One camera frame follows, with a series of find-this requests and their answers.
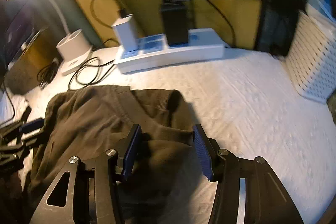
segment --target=metal screw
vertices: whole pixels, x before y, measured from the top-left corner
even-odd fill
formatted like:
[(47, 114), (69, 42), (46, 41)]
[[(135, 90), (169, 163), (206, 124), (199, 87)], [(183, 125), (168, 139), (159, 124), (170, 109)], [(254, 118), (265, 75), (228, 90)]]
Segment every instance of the metal screw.
[(260, 163), (260, 164), (265, 163), (265, 159), (263, 157), (257, 157), (256, 160), (257, 160), (257, 163)]
[(76, 156), (72, 156), (70, 159), (69, 159), (69, 162), (71, 163), (71, 164), (74, 164), (74, 163), (76, 163), (78, 161), (78, 157), (76, 157)]
[(106, 151), (106, 155), (107, 156), (113, 156), (116, 153), (116, 150), (114, 149), (109, 149)]
[(222, 148), (222, 149), (219, 149), (218, 150), (218, 153), (221, 155), (221, 156), (226, 156), (229, 154), (229, 151), (227, 151), (226, 149)]

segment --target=white tablecloth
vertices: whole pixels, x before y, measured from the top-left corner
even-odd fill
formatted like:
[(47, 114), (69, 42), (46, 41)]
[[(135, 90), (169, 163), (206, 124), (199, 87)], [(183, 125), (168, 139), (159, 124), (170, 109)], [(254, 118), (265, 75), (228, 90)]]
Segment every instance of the white tablecloth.
[[(117, 48), (94, 52), (103, 62)], [(80, 76), (91, 80), (95, 69)], [(44, 117), (49, 100), (67, 90), (71, 75), (57, 75), (43, 91), (26, 95), (30, 119)], [(239, 157), (263, 156), (307, 224), (315, 223), (336, 193), (336, 130), (326, 105), (301, 97), (278, 60), (262, 52), (226, 49), (225, 58), (122, 75), (116, 68), (100, 85), (176, 89), (208, 137)], [(201, 175), (196, 156), (178, 175), (161, 223), (206, 224), (216, 190)], [(238, 223), (243, 223), (244, 185)]]

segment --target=white perforated basket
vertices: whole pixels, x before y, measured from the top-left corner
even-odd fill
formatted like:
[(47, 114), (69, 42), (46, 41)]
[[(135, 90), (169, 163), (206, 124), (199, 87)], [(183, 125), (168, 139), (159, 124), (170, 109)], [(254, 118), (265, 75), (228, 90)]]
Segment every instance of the white perforated basket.
[(336, 42), (300, 12), (286, 65), (297, 92), (325, 103), (336, 88)]

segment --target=white power strip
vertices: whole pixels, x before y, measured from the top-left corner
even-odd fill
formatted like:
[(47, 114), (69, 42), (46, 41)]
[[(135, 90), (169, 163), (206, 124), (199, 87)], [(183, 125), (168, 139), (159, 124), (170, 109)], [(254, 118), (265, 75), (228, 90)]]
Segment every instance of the white power strip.
[(121, 73), (183, 62), (220, 59), (229, 47), (211, 28), (189, 30), (189, 43), (169, 47), (165, 34), (139, 39), (139, 49), (125, 52), (120, 47), (115, 64)]

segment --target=black charger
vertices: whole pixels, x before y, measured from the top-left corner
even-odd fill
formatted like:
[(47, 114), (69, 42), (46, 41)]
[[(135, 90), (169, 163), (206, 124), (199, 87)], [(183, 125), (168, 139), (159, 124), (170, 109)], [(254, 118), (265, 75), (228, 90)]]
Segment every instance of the black charger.
[(167, 43), (175, 46), (188, 43), (188, 19), (187, 10), (182, 2), (163, 0), (161, 16), (165, 30)]

